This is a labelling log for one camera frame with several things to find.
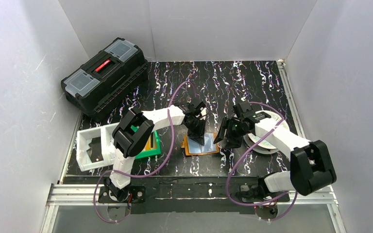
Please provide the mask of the orange leather card holder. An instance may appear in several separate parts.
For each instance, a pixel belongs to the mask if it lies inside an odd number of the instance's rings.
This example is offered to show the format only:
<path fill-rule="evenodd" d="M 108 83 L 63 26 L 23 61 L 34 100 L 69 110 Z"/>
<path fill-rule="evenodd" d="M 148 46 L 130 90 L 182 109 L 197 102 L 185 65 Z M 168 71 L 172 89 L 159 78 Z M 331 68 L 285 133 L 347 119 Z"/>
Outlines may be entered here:
<path fill-rule="evenodd" d="M 181 148 L 185 150 L 186 156 L 211 155 L 219 153 L 220 148 L 218 144 L 213 143 L 215 136 L 215 133 L 205 133 L 204 144 L 201 145 L 185 135 L 181 143 Z"/>

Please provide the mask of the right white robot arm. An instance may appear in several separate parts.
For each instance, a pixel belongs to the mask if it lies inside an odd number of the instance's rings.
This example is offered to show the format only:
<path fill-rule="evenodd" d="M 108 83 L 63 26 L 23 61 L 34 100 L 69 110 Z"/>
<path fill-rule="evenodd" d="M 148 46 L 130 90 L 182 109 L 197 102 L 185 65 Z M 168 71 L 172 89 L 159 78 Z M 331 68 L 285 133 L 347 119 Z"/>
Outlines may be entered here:
<path fill-rule="evenodd" d="M 336 182 L 337 175 L 327 145 L 310 141 L 285 129 L 280 122 L 265 111 L 258 111 L 254 102 L 245 101 L 234 105 L 233 117 L 225 117 L 214 139 L 224 148 L 235 149 L 247 134 L 266 140 L 290 162 L 288 171 L 276 172 L 258 179 L 258 185 L 250 192 L 267 196 L 276 192 L 296 191 L 307 196 Z"/>

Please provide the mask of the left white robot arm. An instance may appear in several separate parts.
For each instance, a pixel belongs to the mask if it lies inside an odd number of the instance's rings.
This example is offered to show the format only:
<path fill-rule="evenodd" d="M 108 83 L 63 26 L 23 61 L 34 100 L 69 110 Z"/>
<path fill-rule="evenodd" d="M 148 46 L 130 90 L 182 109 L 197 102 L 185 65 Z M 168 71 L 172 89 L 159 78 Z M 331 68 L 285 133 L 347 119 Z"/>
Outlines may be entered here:
<path fill-rule="evenodd" d="M 151 134 L 162 128 L 184 125 L 187 136 L 204 145 L 207 107 L 203 101 L 179 102 L 167 108 L 141 111 L 130 109 L 112 132 L 116 158 L 105 188 L 118 200 L 127 197 L 135 157 L 142 152 Z"/>

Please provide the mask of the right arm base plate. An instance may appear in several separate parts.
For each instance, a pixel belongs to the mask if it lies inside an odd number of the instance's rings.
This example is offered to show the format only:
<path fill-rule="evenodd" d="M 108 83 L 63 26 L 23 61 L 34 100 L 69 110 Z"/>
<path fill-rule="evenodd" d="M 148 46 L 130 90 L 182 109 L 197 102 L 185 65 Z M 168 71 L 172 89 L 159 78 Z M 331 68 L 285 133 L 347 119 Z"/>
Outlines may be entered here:
<path fill-rule="evenodd" d="M 269 191 L 264 191 L 257 184 L 244 184 L 239 187 L 239 190 L 236 192 L 236 197 L 243 203 L 250 203 L 268 201 L 281 194 L 284 194 L 284 192 L 271 193 Z"/>

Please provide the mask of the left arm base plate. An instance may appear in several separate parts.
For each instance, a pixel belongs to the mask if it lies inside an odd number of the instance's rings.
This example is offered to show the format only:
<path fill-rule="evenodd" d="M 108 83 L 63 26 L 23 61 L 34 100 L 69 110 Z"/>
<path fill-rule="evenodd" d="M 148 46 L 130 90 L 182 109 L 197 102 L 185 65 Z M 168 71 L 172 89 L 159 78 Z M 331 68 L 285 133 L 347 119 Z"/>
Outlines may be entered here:
<path fill-rule="evenodd" d="M 114 187 L 100 188 L 99 203 L 144 203 L 146 187 L 129 185 L 123 189 Z"/>

